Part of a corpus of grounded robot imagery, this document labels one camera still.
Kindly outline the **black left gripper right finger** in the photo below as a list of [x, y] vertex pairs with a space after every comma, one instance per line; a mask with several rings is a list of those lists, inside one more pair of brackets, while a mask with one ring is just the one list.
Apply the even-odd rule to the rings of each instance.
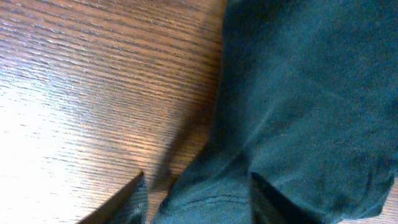
[[253, 223], [317, 223], [307, 212], [292, 203], [255, 172], [251, 173], [251, 189], [249, 194]]

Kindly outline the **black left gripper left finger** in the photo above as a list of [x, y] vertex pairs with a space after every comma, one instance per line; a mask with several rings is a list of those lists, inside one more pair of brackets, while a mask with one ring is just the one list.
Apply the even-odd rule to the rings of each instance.
[[144, 173], [140, 172], [78, 224], [145, 224], [147, 209], [148, 190]]

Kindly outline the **dark green t-shirt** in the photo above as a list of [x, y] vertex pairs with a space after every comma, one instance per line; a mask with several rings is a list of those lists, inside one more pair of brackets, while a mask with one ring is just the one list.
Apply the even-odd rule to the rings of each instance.
[[154, 223], [253, 223], [251, 173], [317, 223], [397, 174], [397, 1], [228, 1], [210, 134]]

